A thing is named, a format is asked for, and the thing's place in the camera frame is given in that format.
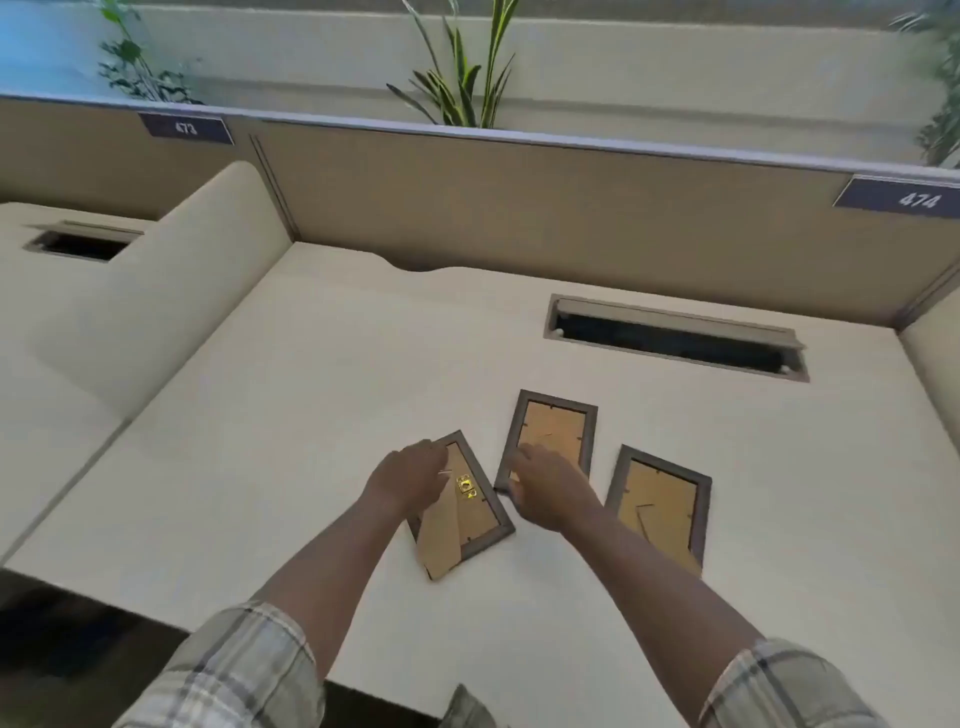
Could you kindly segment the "person's left hand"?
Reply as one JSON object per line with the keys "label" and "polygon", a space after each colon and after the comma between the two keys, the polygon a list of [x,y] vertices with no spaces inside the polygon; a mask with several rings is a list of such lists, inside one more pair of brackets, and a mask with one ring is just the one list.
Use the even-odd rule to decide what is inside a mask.
{"label": "person's left hand", "polygon": [[367,479],[361,496],[364,504],[390,515],[397,523],[418,517],[433,505],[413,503],[414,444],[389,452]]}

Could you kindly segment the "person's right hand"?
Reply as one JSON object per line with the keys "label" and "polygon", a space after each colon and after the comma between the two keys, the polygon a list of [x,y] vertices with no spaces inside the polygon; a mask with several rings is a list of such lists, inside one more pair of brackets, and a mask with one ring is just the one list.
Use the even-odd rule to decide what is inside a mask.
{"label": "person's right hand", "polygon": [[604,510],[588,477],[555,451],[547,497],[537,504],[512,505],[528,522],[563,535]]}

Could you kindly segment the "brown picture frame cardboard back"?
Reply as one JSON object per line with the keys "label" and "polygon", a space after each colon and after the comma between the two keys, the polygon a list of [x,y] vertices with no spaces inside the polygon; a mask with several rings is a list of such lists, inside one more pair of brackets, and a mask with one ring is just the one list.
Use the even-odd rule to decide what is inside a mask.
{"label": "brown picture frame cardboard back", "polygon": [[713,483],[708,475],[622,444],[605,507],[661,554],[701,578]]}
{"label": "brown picture frame cardboard back", "polygon": [[588,476],[594,457],[598,407],[551,394],[520,390],[507,430],[493,488],[509,494],[507,481],[514,478],[509,456],[519,445],[541,445],[558,453]]}

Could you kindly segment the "picture frame with stand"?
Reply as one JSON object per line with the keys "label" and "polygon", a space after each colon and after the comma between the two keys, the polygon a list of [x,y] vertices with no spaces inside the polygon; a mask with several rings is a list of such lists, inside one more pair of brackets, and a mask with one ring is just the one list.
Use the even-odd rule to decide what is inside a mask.
{"label": "picture frame with stand", "polygon": [[[463,431],[456,430],[438,442],[448,451],[449,480],[435,504],[407,520],[416,558],[433,582],[516,530]],[[479,497],[462,498],[455,485],[459,476],[473,478]]]}

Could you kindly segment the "person's left forearm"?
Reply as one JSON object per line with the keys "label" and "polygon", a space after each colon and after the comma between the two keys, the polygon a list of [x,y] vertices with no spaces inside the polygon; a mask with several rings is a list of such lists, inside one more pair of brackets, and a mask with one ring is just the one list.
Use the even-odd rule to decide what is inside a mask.
{"label": "person's left forearm", "polygon": [[323,683],[342,649],[384,552],[409,502],[394,484],[367,483],[342,515],[309,540],[253,595],[303,632]]}

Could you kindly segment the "person's right forearm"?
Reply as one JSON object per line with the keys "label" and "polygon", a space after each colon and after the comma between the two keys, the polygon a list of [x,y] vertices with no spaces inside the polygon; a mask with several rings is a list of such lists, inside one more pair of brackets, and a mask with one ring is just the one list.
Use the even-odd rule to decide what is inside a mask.
{"label": "person's right forearm", "polygon": [[606,589],[666,696],[697,728],[720,676],[762,633],[603,506],[564,513],[558,531]]}

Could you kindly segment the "beige desk partition panel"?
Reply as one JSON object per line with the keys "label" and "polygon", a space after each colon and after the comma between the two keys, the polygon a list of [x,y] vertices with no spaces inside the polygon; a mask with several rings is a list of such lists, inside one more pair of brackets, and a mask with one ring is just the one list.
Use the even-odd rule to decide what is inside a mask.
{"label": "beige desk partition panel", "polygon": [[[138,113],[221,117],[234,145]],[[0,91],[0,201],[158,220],[252,164],[295,240],[904,330],[960,285],[960,221],[833,207],[904,164]]]}

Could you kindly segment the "plaid shirt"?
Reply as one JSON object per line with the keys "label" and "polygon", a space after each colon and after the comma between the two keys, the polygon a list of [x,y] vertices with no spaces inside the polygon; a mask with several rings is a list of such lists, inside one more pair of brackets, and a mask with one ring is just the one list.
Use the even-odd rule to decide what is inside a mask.
{"label": "plaid shirt", "polygon": [[[111,728],[320,728],[326,694],[304,631],[250,601],[186,638]],[[783,639],[739,652],[697,728],[890,728],[828,660]]]}

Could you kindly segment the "cream curved side divider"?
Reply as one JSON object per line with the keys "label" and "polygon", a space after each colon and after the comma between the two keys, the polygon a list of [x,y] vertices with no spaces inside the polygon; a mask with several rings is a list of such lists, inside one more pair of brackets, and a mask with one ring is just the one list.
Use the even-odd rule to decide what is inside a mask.
{"label": "cream curved side divider", "polygon": [[131,421],[292,243],[258,169],[235,161],[108,262],[30,347]]}
{"label": "cream curved side divider", "polygon": [[960,285],[908,325],[899,339],[960,455]]}

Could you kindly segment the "long-leaf green plant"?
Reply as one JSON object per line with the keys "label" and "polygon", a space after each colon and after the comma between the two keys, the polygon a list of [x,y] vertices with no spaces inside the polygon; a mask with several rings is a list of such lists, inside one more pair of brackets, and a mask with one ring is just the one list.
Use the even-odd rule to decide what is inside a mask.
{"label": "long-leaf green plant", "polygon": [[449,50],[452,79],[445,76],[424,16],[412,0],[399,1],[414,21],[431,65],[426,70],[412,70],[409,85],[413,92],[387,83],[390,94],[432,125],[481,130],[497,127],[499,107],[516,57],[511,54],[498,65],[498,55],[521,0],[491,0],[486,56],[477,63],[469,56],[461,27],[459,0],[446,0],[448,13],[440,14],[438,18]]}

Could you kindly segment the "dark blue label plate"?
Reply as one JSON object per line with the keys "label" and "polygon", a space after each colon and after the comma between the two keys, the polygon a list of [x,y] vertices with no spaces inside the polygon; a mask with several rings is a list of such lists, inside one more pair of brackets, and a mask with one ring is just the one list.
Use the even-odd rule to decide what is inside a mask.
{"label": "dark blue label plate", "polygon": [[960,221],[960,183],[854,175],[832,206]]}
{"label": "dark blue label plate", "polygon": [[234,138],[221,117],[138,112],[149,135],[155,139],[216,143],[234,146]]}

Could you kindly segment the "small leafy green plant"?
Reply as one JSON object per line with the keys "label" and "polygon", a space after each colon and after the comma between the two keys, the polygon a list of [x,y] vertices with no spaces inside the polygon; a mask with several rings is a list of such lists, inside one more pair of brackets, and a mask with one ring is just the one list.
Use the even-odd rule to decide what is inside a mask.
{"label": "small leafy green plant", "polygon": [[98,42],[98,75],[111,90],[150,103],[202,106],[186,67],[167,68],[149,51],[149,32],[131,0],[90,0],[110,27]]}

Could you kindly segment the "feathery green plant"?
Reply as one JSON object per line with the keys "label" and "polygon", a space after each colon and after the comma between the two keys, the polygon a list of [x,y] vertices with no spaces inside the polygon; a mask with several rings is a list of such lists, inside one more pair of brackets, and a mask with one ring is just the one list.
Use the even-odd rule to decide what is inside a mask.
{"label": "feathery green plant", "polygon": [[935,50],[931,72],[942,103],[920,128],[916,142],[928,166],[960,171],[960,0],[922,0],[891,19],[899,34],[928,36]]}

